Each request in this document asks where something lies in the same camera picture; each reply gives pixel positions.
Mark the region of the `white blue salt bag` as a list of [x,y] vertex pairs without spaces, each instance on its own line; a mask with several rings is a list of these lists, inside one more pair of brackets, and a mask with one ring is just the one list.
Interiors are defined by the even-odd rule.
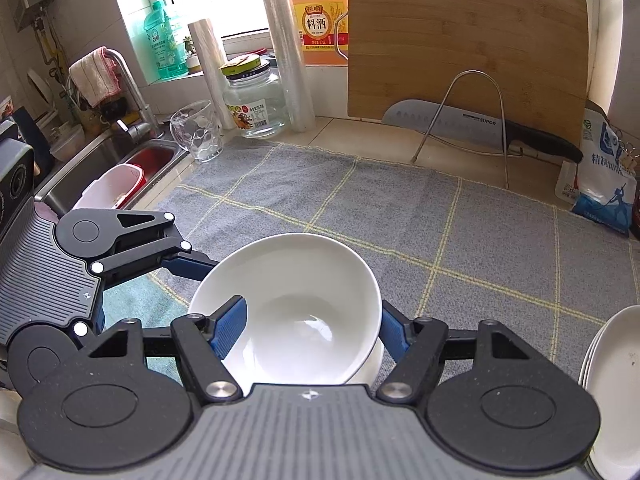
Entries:
[[627,236],[637,195],[634,148],[593,102],[586,105],[580,150],[580,162],[562,162],[555,196],[574,214]]

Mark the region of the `white ceramic bowl front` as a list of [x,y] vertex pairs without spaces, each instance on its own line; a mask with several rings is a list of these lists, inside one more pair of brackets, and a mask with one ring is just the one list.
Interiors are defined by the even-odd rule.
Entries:
[[382,298],[370,266],[332,238],[288,233],[224,258],[190,312],[210,315],[245,298],[245,330],[222,361],[242,391],[256,384],[343,385],[378,339]]

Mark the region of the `white plate fruit print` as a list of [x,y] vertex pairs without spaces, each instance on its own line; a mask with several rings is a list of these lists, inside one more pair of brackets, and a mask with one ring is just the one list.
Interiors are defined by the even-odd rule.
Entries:
[[582,360],[582,367],[580,368],[580,372],[578,375],[578,385],[580,385],[583,389],[587,389],[587,375],[590,370],[593,351],[594,348],[596,348],[596,345],[598,344],[604,330],[605,326],[602,325],[600,327],[600,330],[598,330],[598,332],[594,335],[593,340],[590,342],[590,345],[587,349],[585,357]]

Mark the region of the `clear plastic wrap roll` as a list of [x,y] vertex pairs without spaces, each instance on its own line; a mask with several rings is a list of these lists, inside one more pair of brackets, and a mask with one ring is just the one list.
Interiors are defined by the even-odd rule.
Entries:
[[304,64],[291,0],[262,0],[269,33],[282,81],[291,128],[305,132],[314,128],[314,104]]

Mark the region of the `white ceramic bowl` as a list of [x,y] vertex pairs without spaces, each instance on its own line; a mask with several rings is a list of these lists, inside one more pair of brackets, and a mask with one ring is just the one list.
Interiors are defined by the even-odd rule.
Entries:
[[357,373],[349,379],[349,384],[363,384],[371,387],[378,377],[384,356],[384,346],[380,338],[375,341],[375,345],[364,363],[359,367]]
[[245,298],[245,330],[222,361],[242,391],[256,384],[343,385],[378,339],[382,298],[370,266],[332,238],[288,233],[224,258],[190,312],[210,315]]

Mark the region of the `white pink basin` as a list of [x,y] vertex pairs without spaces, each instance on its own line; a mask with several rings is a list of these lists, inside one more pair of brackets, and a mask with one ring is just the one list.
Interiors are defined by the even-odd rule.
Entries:
[[73,208],[120,209],[144,184],[145,174],[140,166],[116,165],[92,181]]

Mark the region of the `grey checked table mat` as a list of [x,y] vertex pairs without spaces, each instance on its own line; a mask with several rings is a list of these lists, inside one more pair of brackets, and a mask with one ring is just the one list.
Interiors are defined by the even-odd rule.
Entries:
[[431,169],[239,139],[158,204],[215,260],[274,234],[334,238],[406,315],[455,328],[494,318],[571,375],[603,323],[639,300],[636,242]]

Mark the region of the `clear glass cup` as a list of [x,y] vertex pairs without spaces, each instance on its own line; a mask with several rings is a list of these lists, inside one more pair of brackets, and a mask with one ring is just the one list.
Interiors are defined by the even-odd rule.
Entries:
[[209,162],[221,154],[221,123],[213,103],[201,100],[177,110],[169,118],[169,128],[175,141],[196,162]]

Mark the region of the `striped dish cloth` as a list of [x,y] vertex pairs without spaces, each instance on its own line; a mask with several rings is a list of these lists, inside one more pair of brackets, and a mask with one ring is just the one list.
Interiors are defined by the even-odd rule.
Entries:
[[116,74],[116,63],[99,47],[80,58],[68,70],[70,80],[91,107],[118,96],[122,91]]

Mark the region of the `white plate with fruit print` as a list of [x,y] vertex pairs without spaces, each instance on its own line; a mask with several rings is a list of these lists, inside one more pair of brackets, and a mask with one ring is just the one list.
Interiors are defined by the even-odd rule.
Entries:
[[639,308],[626,307],[605,323],[594,348],[587,389],[601,426],[590,452],[602,479],[639,477]]

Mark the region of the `orange cooking wine jug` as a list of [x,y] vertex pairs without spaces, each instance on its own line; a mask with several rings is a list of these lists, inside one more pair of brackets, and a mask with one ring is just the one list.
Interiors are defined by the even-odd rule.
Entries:
[[348,19],[336,21],[348,10],[348,0],[292,0],[292,3],[304,62],[345,66]]

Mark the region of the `teal printed mat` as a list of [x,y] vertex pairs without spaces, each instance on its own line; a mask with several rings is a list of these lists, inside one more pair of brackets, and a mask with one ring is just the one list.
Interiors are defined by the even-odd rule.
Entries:
[[189,280],[174,280],[165,270],[111,287],[102,295],[104,330],[124,318],[137,318],[143,328],[168,327],[188,312],[195,289]]

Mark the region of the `red basin in sink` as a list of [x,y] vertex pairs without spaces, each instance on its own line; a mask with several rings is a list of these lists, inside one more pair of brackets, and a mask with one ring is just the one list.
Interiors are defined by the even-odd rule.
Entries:
[[145,180],[149,181],[170,163],[172,156],[174,156],[174,151],[171,148],[151,146],[150,148],[142,148],[132,155],[130,159],[126,160],[126,164],[141,168]]

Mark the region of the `green dish soap bottle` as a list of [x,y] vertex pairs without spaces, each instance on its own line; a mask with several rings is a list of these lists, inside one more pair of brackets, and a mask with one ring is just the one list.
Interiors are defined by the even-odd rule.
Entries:
[[143,30],[153,52],[160,80],[174,79],[188,73],[186,36],[177,8],[165,0],[149,0],[151,10],[143,22]]

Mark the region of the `bamboo cutting board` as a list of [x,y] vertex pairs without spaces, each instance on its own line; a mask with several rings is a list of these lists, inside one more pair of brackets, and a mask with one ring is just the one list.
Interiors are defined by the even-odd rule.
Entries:
[[580,142],[586,0],[348,0],[348,28],[349,116],[447,101]]

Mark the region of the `glass jar green lid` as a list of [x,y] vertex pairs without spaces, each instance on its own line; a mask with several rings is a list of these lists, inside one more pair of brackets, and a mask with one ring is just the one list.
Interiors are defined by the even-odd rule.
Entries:
[[226,78],[224,104],[247,139],[268,139],[288,125],[284,92],[269,61],[255,53],[239,55],[221,66]]

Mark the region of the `metal sink faucet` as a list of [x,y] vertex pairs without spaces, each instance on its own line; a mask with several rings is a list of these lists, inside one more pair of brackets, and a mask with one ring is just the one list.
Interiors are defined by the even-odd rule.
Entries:
[[[100,107],[106,101],[119,98],[124,94],[128,94],[130,99],[132,99],[132,102],[134,102],[134,107],[136,108],[139,115],[138,122],[128,130],[129,135],[134,139],[134,142],[138,142],[144,136],[149,136],[150,138],[159,138],[162,135],[162,133],[160,132],[160,124],[158,123],[155,115],[152,112],[151,105],[146,102],[144,97],[142,96],[142,93],[138,88],[136,81],[134,80],[134,76],[132,76],[132,73],[130,72],[125,58],[118,51],[110,48],[106,48],[106,53],[116,63],[116,74],[122,91],[118,96],[107,99],[96,107]],[[79,99],[84,100],[88,104],[88,102],[81,96],[81,94],[73,84],[73,81],[70,80],[70,74],[68,74],[66,90],[68,95],[72,99],[75,99],[75,96],[79,96]]]

